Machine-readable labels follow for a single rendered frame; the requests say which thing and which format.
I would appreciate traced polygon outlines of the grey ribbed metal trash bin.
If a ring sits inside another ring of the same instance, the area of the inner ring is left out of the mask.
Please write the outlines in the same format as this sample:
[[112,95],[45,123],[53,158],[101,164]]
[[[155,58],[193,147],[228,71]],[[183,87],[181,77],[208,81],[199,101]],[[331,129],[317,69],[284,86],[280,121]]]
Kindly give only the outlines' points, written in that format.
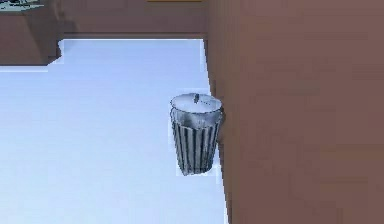
[[170,118],[178,166],[184,176],[208,172],[213,166],[223,112],[215,97],[187,93],[170,101]]

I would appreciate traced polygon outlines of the pale grey-green flat object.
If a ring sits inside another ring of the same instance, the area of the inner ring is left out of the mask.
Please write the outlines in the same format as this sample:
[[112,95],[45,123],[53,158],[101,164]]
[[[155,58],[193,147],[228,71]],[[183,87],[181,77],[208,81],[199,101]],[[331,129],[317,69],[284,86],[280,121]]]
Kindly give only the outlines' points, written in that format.
[[0,0],[0,12],[21,12],[43,7],[40,0]]

